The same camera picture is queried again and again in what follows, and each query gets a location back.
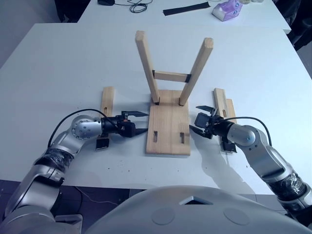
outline purple package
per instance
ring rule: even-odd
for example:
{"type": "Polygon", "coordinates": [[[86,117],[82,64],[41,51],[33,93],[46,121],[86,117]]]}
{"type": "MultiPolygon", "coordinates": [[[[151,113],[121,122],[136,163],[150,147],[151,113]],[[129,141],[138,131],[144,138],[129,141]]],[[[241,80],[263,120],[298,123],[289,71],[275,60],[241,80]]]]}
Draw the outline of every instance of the purple package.
{"type": "Polygon", "coordinates": [[[226,21],[235,18],[239,15],[243,4],[239,0],[228,0],[227,2],[219,3],[213,9],[212,14],[221,21],[226,21]]]}

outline black tape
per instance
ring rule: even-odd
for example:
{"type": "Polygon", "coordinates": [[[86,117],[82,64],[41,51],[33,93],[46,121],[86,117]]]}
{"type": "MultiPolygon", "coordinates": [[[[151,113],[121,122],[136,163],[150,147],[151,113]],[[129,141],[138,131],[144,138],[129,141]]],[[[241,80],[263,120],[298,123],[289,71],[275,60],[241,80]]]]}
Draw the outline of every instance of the black tape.
{"type": "Polygon", "coordinates": [[[187,74],[186,79],[185,79],[185,83],[190,82],[191,76],[192,76],[191,74],[187,74]]]}
{"type": "Polygon", "coordinates": [[[183,13],[187,11],[193,11],[198,9],[204,9],[210,7],[208,2],[192,5],[192,6],[186,6],[186,7],[179,7],[179,8],[173,8],[173,9],[166,9],[163,10],[163,13],[165,16],[174,15],[178,13],[183,13]]]}
{"type": "Polygon", "coordinates": [[[286,178],[273,183],[268,183],[268,186],[277,197],[282,201],[291,201],[301,197],[307,190],[306,184],[293,171],[286,178]]]}
{"type": "Polygon", "coordinates": [[[160,97],[159,97],[158,102],[154,102],[154,104],[158,106],[158,105],[159,105],[159,103],[160,103],[160,97]]]}
{"type": "Polygon", "coordinates": [[[65,173],[73,159],[74,156],[66,151],[56,148],[48,148],[44,156],[38,159],[35,165],[39,164],[53,167],[65,173]]]}

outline black strip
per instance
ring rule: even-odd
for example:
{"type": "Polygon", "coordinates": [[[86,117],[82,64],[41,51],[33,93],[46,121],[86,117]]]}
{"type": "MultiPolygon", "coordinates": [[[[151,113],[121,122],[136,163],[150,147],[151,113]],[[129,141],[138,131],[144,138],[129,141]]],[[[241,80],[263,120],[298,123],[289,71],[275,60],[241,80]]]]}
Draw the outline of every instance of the black strip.
{"type": "Polygon", "coordinates": [[[154,102],[154,104],[158,106],[158,105],[159,105],[159,103],[160,103],[160,97],[159,97],[158,102],[154,102]]]}
{"type": "Polygon", "coordinates": [[[208,2],[192,5],[192,6],[185,6],[185,7],[179,7],[179,8],[173,8],[173,9],[166,9],[163,10],[163,13],[165,16],[174,15],[178,13],[183,13],[187,11],[193,11],[198,9],[204,9],[210,7],[208,2]]]}
{"type": "Polygon", "coordinates": [[[191,76],[192,76],[191,74],[187,74],[186,79],[185,79],[185,83],[190,82],[191,76]]]}
{"type": "Polygon", "coordinates": [[[180,99],[181,99],[181,98],[179,97],[179,106],[184,106],[184,105],[181,105],[181,104],[180,104],[180,99]]]}

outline wood piece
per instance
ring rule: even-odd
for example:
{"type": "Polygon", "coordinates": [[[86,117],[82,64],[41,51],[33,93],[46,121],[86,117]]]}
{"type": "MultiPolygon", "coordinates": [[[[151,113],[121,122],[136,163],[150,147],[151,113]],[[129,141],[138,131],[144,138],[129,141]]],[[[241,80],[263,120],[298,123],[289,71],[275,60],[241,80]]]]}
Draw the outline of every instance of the wood piece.
{"type": "Polygon", "coordinates": [[[140,55],[148,86],[154,103],[159,102],[159,90],[153,76],[153,63],[148,49],[147,39],[144,31],[136,32],[136,46],[140,55]]]}
{"type": "Polygon", "coordinates": [[[102,93],[101,111],[108,117],[113,113],[114,87],[104,87],[102,93]]]}
{"type": "MultiPolygon", "coordinates": [[[[226,99],[226,104],[228,107],[229,118],[236,117],[232,99],[226,99]]],[[[233,123],[237,123],[236,119],[232,119],[230,121],[233,123]]]]}
{"type": "Polygon", "coordinates": [[[190,155],[188,102],[179,105],[181,91],[160,90],[159,105],[151,102],[146,153],[190,155]]]}
{"type": "Polygon", "coordinates": [[[214,47],[214,42],[212,38],[205,38],[201,48],[198,52],[197,58],[194,62],[193,68],[191,70],[191,79],[190,81],[185,84],[182,93],[181,93],[181,97],[180,97],[180,105],[185,105],[185,103],[187,102],[187,99],[189,98],[197,80],[198,77],[200,76],[201,71],[203,70],[207,59],[211,53],[211,51],[213,50],[214,47]]]}
{"type": "Polygon", "coordinates": [[[223,118],[227,118],[229,116],[224,89],[214,89],[214,104],[215,107],[218,109],[218,115],[223,118]]]}
{"type": "Polygon", "coordinates": [[[188,74],[183,73],[175,73],[175,72],[154,72],[155,79],[162,79],[162,80],[170,80],[170,81],[178,81],[178,82],[186,82],[188,74]]]}

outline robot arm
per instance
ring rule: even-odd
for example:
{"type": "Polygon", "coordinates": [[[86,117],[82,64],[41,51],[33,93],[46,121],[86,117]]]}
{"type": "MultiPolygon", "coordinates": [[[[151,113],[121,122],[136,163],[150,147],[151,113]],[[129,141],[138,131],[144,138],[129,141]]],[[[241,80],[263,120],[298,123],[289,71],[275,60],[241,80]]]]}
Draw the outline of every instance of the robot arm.
{"type": "Polygon", "coordinates": [[[224,120],[216,114],[214,108],[198,108],[209,111],[211,115],[199,113],[196,118],[195,126],[204,128],[204,131],[194,126],[191,129],[206,138],[211,139],[215,135],[229,143],[233,142],[244,152],[252,169],[277,195],[288,214],[305,226],[312,223],[311,188],[279,152],[268,144],[265,134],[252,126],[241,126],[224,120]]]}
{"type": "MultiPolygon", "coordinates": [[[[122,112],[115,117],[76,117],[65,132],[59,134],[45,153],[37,159],[24,180],[11,196],[4,213],[23,206],[39,206],[51,210],[59,196],[59,188],[64,182],[65,173],[83,145],[99,136],[117,133],[123,137],[134,137],[147,129],[136,129],[128,116],[146,116],[141,112],[122,112]]],[[[107,139],[100,143],[108,147],[107,139]]]]}

